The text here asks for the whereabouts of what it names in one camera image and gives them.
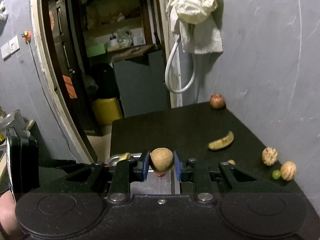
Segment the gray cabinet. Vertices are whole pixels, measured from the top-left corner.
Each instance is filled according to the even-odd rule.
[[[162,51],[114,63],[124,117],[169,108]]]

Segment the white switch plate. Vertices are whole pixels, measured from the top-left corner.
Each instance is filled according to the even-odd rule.
[[[16,52],[18,49],[20,49],[19,47],[19,41],[18,41],[18,36],[13,37],[10,41],[9,41],[9,47],[11,49],[11,54]]]
[[[11,54],[11,48],[9,47],[9,43],[7,42],[1,47],[1,55],[2,55],[2,58],[5,59],[10,54]]]

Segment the person's skin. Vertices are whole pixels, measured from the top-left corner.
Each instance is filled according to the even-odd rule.
[[[0,229],[8,240],[18,240],[23,233],[15,216],[16,203],[10,191],[0,197]]]

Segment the banana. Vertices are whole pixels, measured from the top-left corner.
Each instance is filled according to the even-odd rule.
[[[119,161],[130,159],[130,157],[131,157],[130,153],[124,153],[124,154],[121,155]]]
[[[225,137],[222,137],[221,139],[218,139],[209,143],[208,148],[212,151],[221,150],[229,146],[233,142],[233,139],[234,139],[234,135],[231,131],[229,131],[229,133]]]

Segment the white hose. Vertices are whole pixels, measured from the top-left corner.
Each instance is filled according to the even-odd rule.
[[[188,83],[184,88],[182,88],[182,89],[180,89],[180,90],[174,90],[174,89],[171,88],[171,86],[170,86],[170,84],[169,84],[169,70],[170,70],[170,66],[171,66],[171,63],[172,63],[174,54],[176,53],[176,50],[177,50],[177,48],[178,48],[178,45],[179,45],[179,42],[180,42],[180,41],[181,41],[181,35],[179,34],[176,42],[175,42],[174,45],[173,45],[172,51],[171,51],[171,53],[170,53],[170,56],[169,56],[169,58],[168,58],[168,62],[167,62],[167,66],[165,67],[165,74],[164,74],[164,75],[165,75],[165,76],[164,76],[165,85],[167,86],[167,89],[168,89],[170,92],[174,93],[174,94],[180,94],[180,93],[186,91],[186,90],[191,86],[191,84],[194,82],[195,76],[196,76],[196,74],[195,74],[195,67],[193,67],[192,77],[191,77],[189,83]]]

